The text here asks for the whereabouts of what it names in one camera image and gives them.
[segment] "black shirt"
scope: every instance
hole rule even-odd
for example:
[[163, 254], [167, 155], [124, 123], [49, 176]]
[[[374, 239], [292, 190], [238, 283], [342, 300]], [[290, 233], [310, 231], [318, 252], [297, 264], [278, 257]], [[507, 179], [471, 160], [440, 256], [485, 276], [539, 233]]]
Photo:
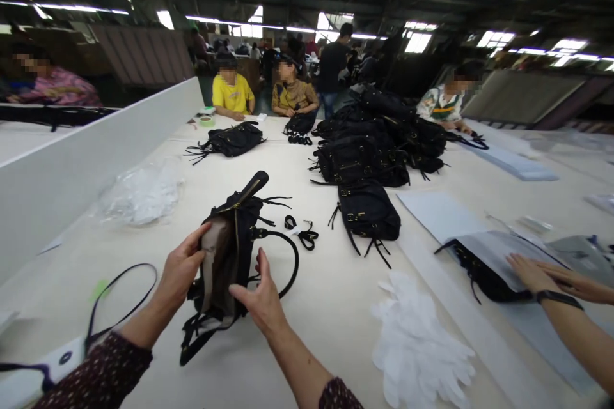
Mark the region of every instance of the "black shirt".
[[342, 43], [329, 43], [322, 50], [320, 57], [320, 76], [318, 77], [318, 92], [336, 93], [339, 72], [347, 66], [347, 55], [350, 49]]

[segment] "yellow shirt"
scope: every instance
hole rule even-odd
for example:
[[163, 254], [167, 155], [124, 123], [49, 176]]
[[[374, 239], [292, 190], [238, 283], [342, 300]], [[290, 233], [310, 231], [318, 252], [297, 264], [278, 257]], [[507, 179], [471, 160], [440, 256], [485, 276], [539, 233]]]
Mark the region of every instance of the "yellow shirt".
[[243, 75], [237, 74], [235, 85], [230, 86], [218, 74], [213, 79], [212, 99], [213, 105], [220, 105], [233, 112], [249, 114], [247, 102], [254, 99], [254, 93], [251, 92], [248, 81]]

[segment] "maroon polka dot sleeve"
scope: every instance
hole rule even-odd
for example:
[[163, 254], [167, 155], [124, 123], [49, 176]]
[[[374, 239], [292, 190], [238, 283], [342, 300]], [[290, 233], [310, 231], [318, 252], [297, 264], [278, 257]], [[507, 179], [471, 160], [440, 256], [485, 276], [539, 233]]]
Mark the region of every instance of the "maroon polka dot sleeve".
[[332, 379], [320, 397], [320, 409], [363, 409], [356, 396], [339, 377]]
[[151, 362], [151, 350], [139, 348], [112, 332], [34, 408], [118, 408]]

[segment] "pink shirt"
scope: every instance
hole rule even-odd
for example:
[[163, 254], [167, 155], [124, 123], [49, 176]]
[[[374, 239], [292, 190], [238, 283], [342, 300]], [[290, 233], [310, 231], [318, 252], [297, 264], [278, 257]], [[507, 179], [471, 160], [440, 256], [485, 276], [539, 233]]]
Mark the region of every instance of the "pink shirt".
[[77, 87], [81, 90], [81, 93], [63, 93], [59, 96], [59, 99], [54, 101], [54, 105], [102, 107], [96, 88], [81, 77], [58, 66], [53, 68], [50, 76], [37, 77], [34, 89], [25, 95], [20, 95], [19, 98], [25, 103], [36, 103], [33, 99], [45, 98], [46, 89], [63, 88], [66, 86]]

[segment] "white shirt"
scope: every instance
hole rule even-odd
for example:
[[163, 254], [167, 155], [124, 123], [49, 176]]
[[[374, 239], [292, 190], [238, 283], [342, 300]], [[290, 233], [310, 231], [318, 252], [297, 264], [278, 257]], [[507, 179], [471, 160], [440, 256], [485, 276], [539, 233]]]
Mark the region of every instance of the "white shirt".
[[433, 113], [433, 109], [444, 108], [450, 102], [453, 102], [454, 100], [456, 100], [456, 105], [454, 106], [454, 109], [451, 112], [449, 112], [449, 114], [443, 121], [454, 122], [454, 121], [459, 121], [462, 119], [461, 108], [462, 108], [462, 99], [465, 96], [464, 91], [459, 95], [453, 96], [452, 99], [448, 101], [446, 100], [445, 88], [446, 88], [445, 83], [442, 83], [439, 86], [436, 86], [435, 88], [431, 88], [430, 90], [426, 92], [426, 94], [424, 94], [424, 96], [422, 96], [422, 100], [416, 107], [418, 116], [420, 116], [421, 118], [427, 121], [432, 121], [433, 123], [438, 123], [438, 122], [440, 123], [441, 120], [439, 121], [435, 120], [431, 116], [431, 114]]

